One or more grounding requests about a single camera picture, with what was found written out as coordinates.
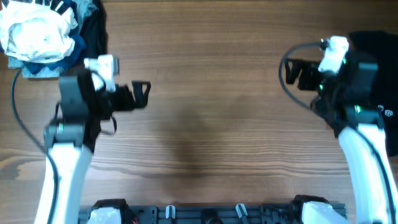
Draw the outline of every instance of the wire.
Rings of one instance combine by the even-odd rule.
[[[286,94],[298,105],[300,105],[301,107],[303,107],[309,111],[314,112],[317,116],[319,116],[321,118],[324,118],[324,117],[321,114],[317,113],[316,111],[311,110],[311,107],[309,107],[303,101],[300,101],[296,96],[294,96],[292,94],[292,92],[289,91],[289,89],[286,87],[286,85],[283,81],[282,70],[284,67],[284,63],[287,61],[287,58],[290,55],[292,55],[296,50],[305,49],[305,48],[309,48],[309,47],[321,47],[321,45],[323,45],[323,44],[324,44],[323,42],[313,42],[313,43],[296,45],[295,47],[292,47],[290,50],[288,50],[286,52],[286,54],[282,57],[282,60],[280,61],[280,64],[279,64],[279,81],[280,81],[281,87],[286,92]],[[341,87],[343,87],[343,86],[338,86],[338,88],[333,93],[333,97],[332,97],[333,104],[336,99],[337,92],[340,90]],[[348,123],[345,123],[345,126],[346,125],[349,126],[350,128],[352,128],[356,133],[358,133],[359,136],[361,136],[365,140],[365,142],[368,144],[369,148],[371,149],[372,154],[374,154],[374,156],[376,157],[376,160],[379,163],[380,170],[381,170],[381,173],[382,173],[382,176],[384,179],[384,184],[386,185],[386,193],[387,193],[387,199],[388,199],[388,203],[389,203],[389,210],[390,210],[390,214],[391,214],[391,222],[392,222],[392,224],[396,224],[396,221],[397,221],[396,220],[396,209],[395,209],[394,201],[392,198],[391,186],[390,186],[390,182],[388,181],[387,171],[386,171],[386,168],[384,167],[384,164],[382,163],[380,154],[377,152],[377,150],[374,147],[374,145],[372,144],[372,142],[363,133],[359,132],[356,129],[356,127],[354,127],[353,125],[350,125]]]
[[[17,79],[18,79],[20,74],[21,74],[21,70],[19,70],[15,74],[14,79],[12,80],[12,84],[11,84],[11,107],[12,107],[12,112],[14,113],[14,117],[15,117],[16,121],[18,122],[19,126],[22,128],[22,130],[24,130],[26,135],[28,135],[28,137],[30,137],[30,139],[35,143],[35,145],[45,154],[46,158],[49,160],[49,162],[51,164],[51,168],[52,168],[53,174],[54,174],[54,176],[53,176],[54,188],[53,188],[53,197],[52,197],[52,201],[51,201],[51,209],[50,209],[50,213],[49,213],[49,219],[47,220],[47,224],[51,224],[53,216],[54,216],[54,212],[55,212],[55,204],[56,204],[56,201],[58,199],[59,174],[58,174],[57,166],[55,165],[55,162],[52,159],[52,157],[45,150],[44,146],[41,145],[39,140],[37,140],[35,138],[35,136],[31,133],[31,131],[29,131],[29,129],[26,127],[24,122],[19,117],[18,110],[17,110],[16,104],[15,104],[15,85],[17,83]]]

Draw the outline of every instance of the black cloth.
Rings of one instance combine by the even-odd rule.
[[[98,8],[83,23],[80,36],[87,44],[87,48],[79,55],[78,64],[83,64],[84,58],[98,58],[108,53],[108,33],[106,32],[106,12],[100,0],[93,0]]]
[[[378,73],[372,85],[371,103],[380,109],[386,124],[387,155],[398,154],[398,36],[383,31],[349,34],[356,51],[376,57]]]

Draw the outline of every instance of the wood grain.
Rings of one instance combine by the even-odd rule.
[[[346,203],[355,219],[338,141],[285,95],[277,66],[302,42],[363,29],[397,32],[398,2],[107,2],[105,8],[109,52],[121,59],[117,82],[149,80],[152,90],[145,110],[116,114],[117,135],[99,137],[83,206],[119,197],[131,205],[234,204],[312,194]],[[44,157],[12,117],[15,71],[6,69],[6,57],[0,66],[0,220],[31,223]],[[59,99],[57,81],[19,80],[16,91],[21,116],[42,139]],[[292,91],[307,102],[314,97]],[[396,158],[391,166],[397,176]]]

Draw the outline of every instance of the black cable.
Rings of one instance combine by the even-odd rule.
[[[309,107],[306,103],[300,101],[297,97],[295,97],[295,96],[292,94],[292,92],[289,91],[289,89],[286,87],[286,85],[285,85],[285,83],[284,83],[284,80],[283,80],[282,69],[283,69],[283,67],[284,67],[285,62],[287,61],[287,58],[288,58],[290,55],[292,55],[296,50],[305,49],[305,48],[309,48],[309,47],[321,47],[323,44],[324,44],[323,42],[314,42],[314,43],[300,44],[300,45],[297,45],[297,46],[295,46],[295,47],[292,47],[292,48],[291,48],[290,50],[288,50],[288,51],[286,52],[286,54],[282,57],[282,60],[280,61],[280,64],[279,64],[279,81],[280,81],[280,85],[281,85],[282,89],[283,89],[283,90],[286,92],[286,94],[287,94],[294,102],[296,102],[298,105],[300,105],[301,107],[303,107],[303,108],[305,108],[305,109],[307,109],[307,110],[309,110],[309,111],[314,112],[317,116],[319,116],[319,117],[321,117],[321,118],[323,118],[323,116],[322,116],[321,114],[317,113],[317,112],[314,111],[314,110],[311,110],[311,107]],[[339,86],[339,87],[335,90],[335,92],[333,93],[333,97],[332,97],[333,100],[332,100],[332,101],[335,101],[335,98],[336,98],[335,95],[336,95],[337,92],[340,90],[340,87],[343,87],[343,86]],[[379,163],[379,167],[380,167],[380,170],[381,170],[381,172],[382,172],[383,179],[384,179],[384,184],[386,185],[386,193],[387,193],[387,197],[388,197],[389,209],[390,209],[390,214],[391,214],[391,221],[392,221],[392,224],[396,224],[396,221],[397,221],[397,220],[396,220],[396,209],[395,209],[394,201],[393,201],[393,198],[392,198],[391,186],[390,186],[390,182],[388,181],[387,171],[386,171],[386,168],[384,167],[384,164],[382,163],[382,159],[381,159],[380,154],[376,151],[376,148],[375,148],[374,145],[370,142],[370,140],[369,140],[363,133],[359,132],[359,131],[356,129],[356,127],[354,127],[354,126],[352,126],[352,125],[350,125],[350,124],[346,124],[346,125],[349,126],[350,128],[352,128],[356,133],[358,133],[359,136],[361,136],[361,137],[366,141],[366,143],[368,144],[368,146],[369,146],[370,149],[371,149],[372,154],[374,154],[374,156],[375,156],[377,162]]]
[[[15,105],[15,96],[14,95],[15,95],[15,85],[17,83],[17,79],[18,79],[20,74],[21,74],[21,70],[19,70],[15,74],[14,79],[12,80],[12,84],[11,84],[11,107],[12,107],[12,112],[14,113],[14,117],[17,120],[19,126],[22,128],[22,130],[24,130],[26,135],[28,135],[28,137],[30,137],[30,139],[35,143],[35,145],[45,154],[46,158],[49,160],[49,162],[51,164],[51,168],[52,168],[52,171],[53,171],[53,174],[54,174],[54,177],[53,177],[54,178],[54,188],[53,188],[53,197],[52,197],[52,202],[51,202],[51,209],[50,209],[50,213],[49,213],[49,219],[47,220],[47,224],[51,224],[53,216],[54,216],[55,204],[56,204],[57,198],[58,198],[58,188],[59,188],[59,186],[58,186],[58,184],[59,184],[58,170],[57,170],[57,166],[55,165],[54,160],[48,154],[48,152],[45,150],[44,146],[41,145],[39,140],[37,140],[35,138],[35,136],[31,133],[31,131],[29,131],[29,129],[26,127],[24,122],[19,117],[18,110],[17,110],[16,105]]]

